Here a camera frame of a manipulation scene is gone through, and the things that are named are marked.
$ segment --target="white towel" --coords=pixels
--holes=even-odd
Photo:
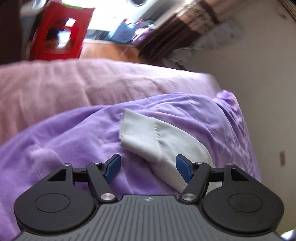
[[[125,109],[119,132],[121,146],[146,159],[152,171],[168,185],[183,192],[187,183],[176,168],[176,156],[214,167],[208,150],[187,132],[156,118]],[[210,183],[209,190],[217,185]]]

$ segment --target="bed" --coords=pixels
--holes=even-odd
[[[0,76],[1,241],[20,232],[16,198],[63,163],[84,167],[120,153],[122,168],[111,183],[119,197],[179,194],[120,146],[125,109],[187,132],[216,167],[232,162],[260,180],[237,100],[211,75],[85,59],[21,62],[0,67]]]

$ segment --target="metal screw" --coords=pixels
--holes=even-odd
[[[196,199],[196,196],[192,193],[185,193],[182,195],[182,199],[185,201],[193,201]]]
[[[103,193],[101,195],[101,199],[104,201],[112,201],[115,198],[115,195],[113,193]]]

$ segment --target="purple blanket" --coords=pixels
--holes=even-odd
[[[13,214],[16,198],[63,163],[85,167],[119,153],[121,171],[111,183],[119,197],[178,195],[152,173],[148,162],[120,146],[118,132],[125,108],[188,132],[208,149],[217,167],[232,162],[260,180],[246,123],[236,98],[227,91],[216,99],[175,93],[75,109],[27,128],[0,147],[1,241],[11,240],[20,232]]]

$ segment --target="pink blanket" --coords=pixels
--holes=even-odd
[[[0,144],[66,110],[183,92],[211,98],[208,74],[106,59],[20,62],[0,67]]]

